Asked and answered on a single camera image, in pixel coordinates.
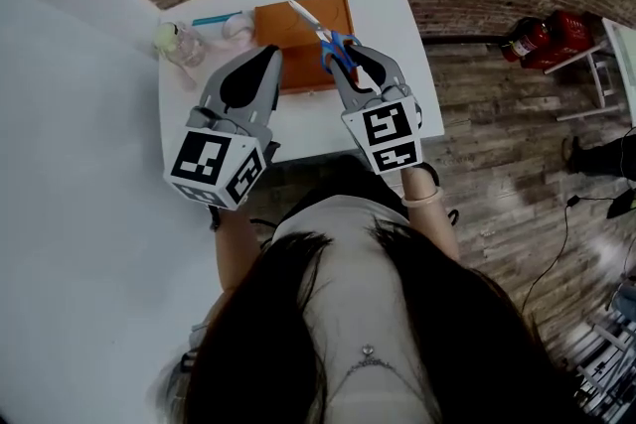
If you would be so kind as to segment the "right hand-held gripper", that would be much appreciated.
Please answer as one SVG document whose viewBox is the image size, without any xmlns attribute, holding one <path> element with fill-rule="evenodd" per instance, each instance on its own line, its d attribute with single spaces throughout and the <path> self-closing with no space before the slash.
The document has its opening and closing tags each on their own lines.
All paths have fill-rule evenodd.
<svg viewBox="0 0 636 424">
<path fill-rule="evenodd" d="M 330 60 L 344 111 L 341 119 L 377 175 L 423 162 L 420 110 L 398 63 L 370 47 L 349 44 L 346 54 L 373 86 L 360 87 L 339 58 Z"/>
</svg>

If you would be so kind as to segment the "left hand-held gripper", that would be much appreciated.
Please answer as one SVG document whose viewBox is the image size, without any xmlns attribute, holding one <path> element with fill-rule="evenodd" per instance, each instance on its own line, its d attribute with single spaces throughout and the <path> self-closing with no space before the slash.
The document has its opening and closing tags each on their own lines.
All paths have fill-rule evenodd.
<svg viewBox="0 0 636 424">
<path fill-rule="evenodd" d="M 267 166 L 272 131 L 261 124 L 275 108 L 281 73 L 282 51 L 276 45 L 251 49 L 217 69 L 201 106 L 191 110 L 176 135 L 165 181 L 190 201 L 237 210 Z M 217 103 L 245 119 L 211 110 Z"/>
</svg>

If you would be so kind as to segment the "blue-handled scissors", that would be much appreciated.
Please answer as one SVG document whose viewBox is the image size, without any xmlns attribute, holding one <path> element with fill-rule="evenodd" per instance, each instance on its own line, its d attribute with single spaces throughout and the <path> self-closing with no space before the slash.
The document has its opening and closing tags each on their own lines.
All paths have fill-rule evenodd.
<svg viewBox="0 0 636 424">
<path fill-rule="evenodd" d="M 351 73 L 357 65 L 348 55 L 347 48 L 361 45 L 354 35 L 342 35 L 324 27 L 321 22 L 312 15 L 306 8 L 295 0 L 288 1 L 289 6 L 304 19 L 309 27 L 315 32 L 321 42 L 321 64 L 326 72 L 330 71 L 330 62 L 337 59 L 345 66 L 348 73 Z"/>
</svg>

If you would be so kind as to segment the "orange wooden box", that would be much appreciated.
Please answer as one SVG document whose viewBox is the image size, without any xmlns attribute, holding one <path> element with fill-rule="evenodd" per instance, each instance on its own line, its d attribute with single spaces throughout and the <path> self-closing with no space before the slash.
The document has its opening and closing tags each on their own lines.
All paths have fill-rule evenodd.
<svg viewBox="0 0 636 424">
<path fill-rule="evenodd" d="M 348 0 L 299 0 L 298 3 L 323 23 L 341 34 L 354 33 Z M 255 41 L 275 45 L 283 55 L 280 92 L 296 94 L 334 89 L 335 80 L 321 61 L 321 40 L 287 2 L 254 8 Z"/>
</svg>

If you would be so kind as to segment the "person's right forearm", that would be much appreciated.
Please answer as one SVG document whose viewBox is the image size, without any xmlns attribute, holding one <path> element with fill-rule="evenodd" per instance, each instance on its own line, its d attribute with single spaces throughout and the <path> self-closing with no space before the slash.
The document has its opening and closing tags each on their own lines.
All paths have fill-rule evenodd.
<svg viewBox="0 0 636 424">
<path fill-rule="evenodd" d="M 443 191 L 430 172 L 408 167 L 400 171 L 402 204 L 410 226 L 425 235 L 446 256 L 458 261 L 459 244 L 443 203 Z"/>
</svg>

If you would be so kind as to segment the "person's left forearm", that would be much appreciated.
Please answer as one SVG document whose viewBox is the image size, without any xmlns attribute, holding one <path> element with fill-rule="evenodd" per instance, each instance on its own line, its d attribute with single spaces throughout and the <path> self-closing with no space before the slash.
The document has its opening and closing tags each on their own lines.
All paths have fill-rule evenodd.
<svg viewBox="0 0 636 424">
<path fill-rule="evenodd" d="M 260 244 L 248 214 L 219 210 L 215 230 L 217 266 L 224 293 L 233 292 L 260 254 Z"/>
</svg>

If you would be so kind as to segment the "pink ribbon roll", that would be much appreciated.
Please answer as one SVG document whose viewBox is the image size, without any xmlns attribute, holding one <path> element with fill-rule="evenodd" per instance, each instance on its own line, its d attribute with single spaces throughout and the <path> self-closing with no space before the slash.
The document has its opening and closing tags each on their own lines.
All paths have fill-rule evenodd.
<svg viewBox="0 0 636 424">
<path fill-rule="evenodd" d="M 231 15 L 222 27 L 222 42 L 229 48 L 249 46 L 254 37 L 255 26 L 246 13 Z"/>
</svg>

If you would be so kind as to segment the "teal stick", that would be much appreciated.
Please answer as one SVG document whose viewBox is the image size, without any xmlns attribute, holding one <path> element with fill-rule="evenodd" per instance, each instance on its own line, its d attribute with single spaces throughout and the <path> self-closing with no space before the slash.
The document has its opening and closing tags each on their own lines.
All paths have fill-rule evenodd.
<svg viewBox="0 0 636 424">
<path fill-rule="evenodd" d="M 233 12 L 224 15 L 217 15 L 212 17 L 198 18 L 192 21 L 193 27 L 205 26 L 205 25 L 213 25 L 218 23 L 224 23 L 228 21 L 231 17 L 240 15 L 241 11 Z"/>
</svg>

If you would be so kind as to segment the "clear bottle with pale cap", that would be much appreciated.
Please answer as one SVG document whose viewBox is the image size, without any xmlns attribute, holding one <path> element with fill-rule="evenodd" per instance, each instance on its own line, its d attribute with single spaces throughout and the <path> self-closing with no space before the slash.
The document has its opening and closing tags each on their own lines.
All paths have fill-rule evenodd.
<svg viewBox="0 0 636 424">
<path fill-rule="evenodd" d="M 207 47 L 194 28 L 181 22 L 161 23 L 155 29 L 152 46 L 161 59 L 179 70 L 184 89 L 194 90 L 197 87 L 192 71 L 204 62 Z"/>
</svg>

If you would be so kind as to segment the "black skirt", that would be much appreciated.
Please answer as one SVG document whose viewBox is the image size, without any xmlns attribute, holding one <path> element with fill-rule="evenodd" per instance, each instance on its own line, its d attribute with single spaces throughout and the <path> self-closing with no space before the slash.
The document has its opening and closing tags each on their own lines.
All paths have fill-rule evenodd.
<svg viewBox="0 0 636 424">
<path fill-rule="evenodd" d="M 398 194 L 352 154 L 270 166 L 250 192 L 247 211 L 253 223 L 275 227 L 336 196 L 365 199 L 407 216 Z"/>
</svg>

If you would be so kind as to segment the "red fire extinguisher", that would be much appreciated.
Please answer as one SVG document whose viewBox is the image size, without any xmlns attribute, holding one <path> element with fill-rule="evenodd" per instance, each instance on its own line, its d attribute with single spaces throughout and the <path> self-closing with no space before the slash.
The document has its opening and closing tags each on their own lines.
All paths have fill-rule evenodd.
<svg viewBox="0 0 636 424">
<path fill-rule="evenodd" d="M 546 22 L 540 18 L 525 17 L 504 38 L 500 50 L 504 59 L 513 63 L 544 47 L 549 41 L 550 31 Z"/>
<path fill-rule="evenodd" d="M 548 42 L 522 57 L 522 68 L 544 71 L 594 45 L 590 29 L 579 15 L 554 11 L 545 19 L 545 25 Z"/>
</svg>

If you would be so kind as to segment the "white shirt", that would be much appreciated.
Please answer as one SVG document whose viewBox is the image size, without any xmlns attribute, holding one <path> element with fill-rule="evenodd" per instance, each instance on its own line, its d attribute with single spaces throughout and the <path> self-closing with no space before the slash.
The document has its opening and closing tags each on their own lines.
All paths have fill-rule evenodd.
<svg viewBox="0 0 636 424">
<path fill-rule="evenodd" d="M 347 196 L 283 221 L 164 371 L 160 424 L 444 424 L 384 233 L 406 219 Z"/>
</svg>

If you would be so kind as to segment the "white metal-frame desk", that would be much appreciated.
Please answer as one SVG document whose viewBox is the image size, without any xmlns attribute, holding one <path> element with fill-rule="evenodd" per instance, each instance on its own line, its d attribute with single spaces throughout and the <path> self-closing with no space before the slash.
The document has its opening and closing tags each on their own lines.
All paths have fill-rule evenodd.
<svg viewBox="0 0 636 424">
<path fill-rule="evenodd" d="M 596 29 L 597 34 L 595 44 L 547 68 L 544 74 L 585 62 L 593 80 L 595 106 L 560 115 L 556 121 L 586 119 L 625 109 L 630 127 L 636 128 L 636 29 L 596 15 L 591 16 L 591 22 L 591 29 Z"/>
</svg>

